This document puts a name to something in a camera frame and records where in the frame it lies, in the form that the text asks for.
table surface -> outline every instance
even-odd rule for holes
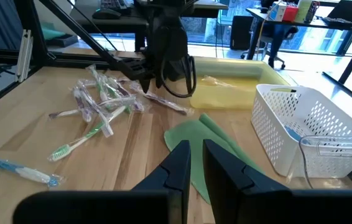
[[[169,154],[164,131],[207,113],[269,177],[280,183],[285,181],[275,173],[252,128],[251,110],[195,110],[193,116],[186,117],[152,103],[146,113],[124,113],[115,119],[111,123],[114,136],[105,138],[99,133],[65,159],[49,162],[47,157],[51,152],[80,138],[94,125],[86,124],[80,116],[55,120],[48,117],[49,113],[75,109],[70,88],[80,78],[91,75],[85,69],[44,67],[0,99],[0,159],[65,177],[66,181],[56,190],[129,190]],[[177,91],[183,85],[176,82],[170,87]],[[175,98],[163,88],[153,87],[154,83],[151,91],[155,94],[190,106],[188,99]],[[14,208],[23,198],[44,190],[47,190],[44,184],[0,171],[0,223],[11,222]],[[210,205],[191,185],[188,223],[214,222]]]
[[[249,13],[251,13],[256,19],[260,19],[262,21],[266,20],[267,13],[261,13],[260,9],[246,9],[246,10]],[[305,26],[305,27],[317,27],[317,28],[326,28],[326,29],[352,30],[352,27],[340,28],[340,27],[328,26],[321,19],[314,19],[309,24],[299,23],[299,22],[279,22],[279,21],[266,21],[266,23],[285,24],[285,25],[293,25],[293,26]]]
[[[84,13],[85,16],[91,18],[91,15],[100,7],[100,0],[78,0],[76,2],[78,9]],[[214,0],[198,0],[195,3],[196,9],[227,9],[228,6],[218,3]],[[76,10],[71,10],[70,16],[74,18],[79,24],[88,24],[88,21]],[[146,26],[147,21],[143,19],[139,13],[132,10],[130,16],[121,16],[120,19],[92,19],[95,24],[112,24],[112,25],[141,25]]]

toothbrush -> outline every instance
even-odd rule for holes
[[[120,115],[124,110],[125,106],[121,106],[118,109],[114,110],[109,118],[109,121],[112,121],[114,118],[116,118],[118,115]],[[50,156],[49,156],[49,161],[55,162],[59,161],[60,159],[63,159],[67,155],[69,155],[74,149],[76,149],[78,146],[82,145],[85,141],[87,141],[90,137],[94,136],[97,132],[100,131],[100,129],[103,127],[103,122],[98,123],[92,130],[89,131],[88,134],[83,136],[80,140],[78,140],[74,145],[70,146],[69,144],[65,144],[60,146],[56,151],[54,151]]]
[[[23,178],[47,184],[49,187],[58,185],[58,180],[55,177],[51,177],[28,167],[12,164],[8,161],[0,160],[0,168],[19,174]]]

white plastic basket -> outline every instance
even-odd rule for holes
[[[352,118],[319,91],[302,86],[258,85],[251,122],[273,168],[283,176],[299,146],[296,136],[352,136]],[[352,157],[313,156],[315,166],[327,170],[310,170],[310,177],[342,178],[352,171]]]

laptop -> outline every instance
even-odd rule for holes
[[[352,1],[340,1],[328,15],[332,19],[345,19],[352,22]]]

office chair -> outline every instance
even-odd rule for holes
[[[295,26],[291,27],[288,30],[288,32],[286,33],[284,40],[292,40],[297,32],[298,32],[297,27],[295,27]],[[271,43],[272,41],[273,41],[272,37],[266,37],[266,36],[262,35],[261,42],[264,42],[265,46],[262,49],[259,48],[259,51],[257,51],[257,50],[255,51],[255,53],[257,52],[257,54],[262,54],[261,60],[264,60],[264,57],[266,55],[270,55],[270,51],[268,50],[268,46],[269,46],[269,43]],[[248,51],[244,50],[243,53],[241,54],[241,58],[244,59],[245,54],[247,54],[247,53],[248,53]],[[276,56],[274,58],[274,61],[276,61],[276,60],[282,62],[281,69],[284,69],[285,68],[285,61],[282,60],[281,58],[279,58],[278,56]]]

